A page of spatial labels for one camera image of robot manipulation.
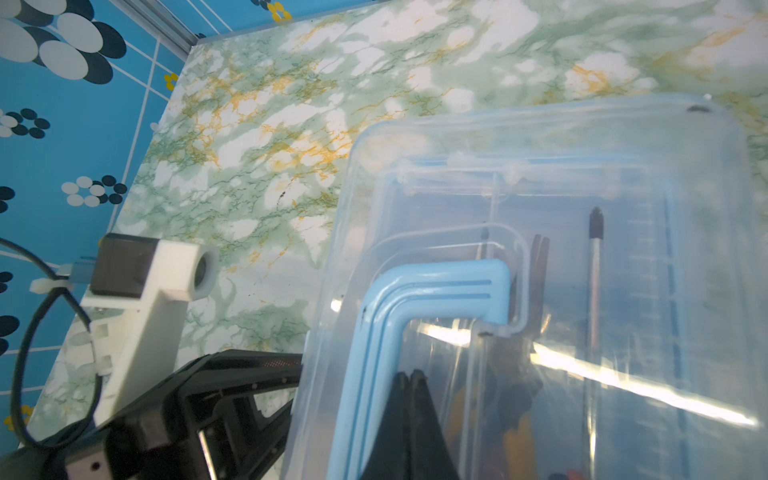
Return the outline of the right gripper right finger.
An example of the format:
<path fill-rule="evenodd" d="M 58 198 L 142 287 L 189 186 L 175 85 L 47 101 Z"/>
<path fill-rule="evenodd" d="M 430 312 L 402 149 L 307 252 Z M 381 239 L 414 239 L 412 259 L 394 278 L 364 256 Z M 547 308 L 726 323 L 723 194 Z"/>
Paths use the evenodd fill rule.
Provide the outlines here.
<path fill-rule="evenodd" d="M 458 479 L 423 371 L 411 375 L 410 478 Z"/>

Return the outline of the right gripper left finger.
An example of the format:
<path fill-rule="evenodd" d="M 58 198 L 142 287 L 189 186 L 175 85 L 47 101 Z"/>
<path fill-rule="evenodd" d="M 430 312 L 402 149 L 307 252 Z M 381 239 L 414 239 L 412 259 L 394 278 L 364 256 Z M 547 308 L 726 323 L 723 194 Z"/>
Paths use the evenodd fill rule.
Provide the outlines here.
<path fill-rule="evenodd" d="M 411 478 L 410 394 L 409 377 L 397 373 L 361 480 Z"/>

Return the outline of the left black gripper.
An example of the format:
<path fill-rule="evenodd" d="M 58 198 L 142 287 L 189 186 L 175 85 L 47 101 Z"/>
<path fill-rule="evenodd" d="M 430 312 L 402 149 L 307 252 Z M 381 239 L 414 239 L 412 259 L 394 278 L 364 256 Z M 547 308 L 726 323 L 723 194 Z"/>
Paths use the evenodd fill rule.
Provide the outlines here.
<path fill-rule="evenodd" d="M 261 479 L 284 453 L 291 400 L 264 415 L 252 395 L 296 387 L 299 353 L 226 350 L 190 362 L 62 448 L 1 458 L 4 479 Z"/>

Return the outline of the orange black screwdriver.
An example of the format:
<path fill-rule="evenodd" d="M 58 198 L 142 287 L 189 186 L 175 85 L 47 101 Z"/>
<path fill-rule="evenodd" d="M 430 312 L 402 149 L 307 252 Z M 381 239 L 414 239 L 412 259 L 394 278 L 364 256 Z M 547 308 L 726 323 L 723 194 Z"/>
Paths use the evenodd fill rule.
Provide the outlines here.
<path fill-rule="evenodd" d="M 590 212 L 588 233 L 588 313 L 584 358 L 589 366 L 599 367 L 601 250 L 604 239 L 604 215 L 599 207 Z M 585 378 L 582 470 L 588 479 L 596 478 L 597 389 L 595 380 Z"/>

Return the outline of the yellow-handled pliers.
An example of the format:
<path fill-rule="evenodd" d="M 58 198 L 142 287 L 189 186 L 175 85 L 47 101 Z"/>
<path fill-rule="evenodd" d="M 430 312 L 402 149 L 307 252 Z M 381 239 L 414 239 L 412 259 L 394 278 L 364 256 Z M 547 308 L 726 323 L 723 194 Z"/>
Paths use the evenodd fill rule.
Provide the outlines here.
<path fill-rule="evenodd" d="M 542 333 L 544 290 L 550 240 L 537 234 L 530 248 L 529 275 L 516 274 L 509 293 L 509 321 L 518 323 L 519 283 L 528 287 L 525 326 L 509 337 L 480 333 L 483 363 L 471 386 L 457 384 L 445 432 L 450 446 L 460 443 L 464 414 L 469 414 L 472 472 L 481 479 L 535 479 L 536 448 L 532 427 L 534 399 L 543 382 L 532 365 L 533 343 Z"/>

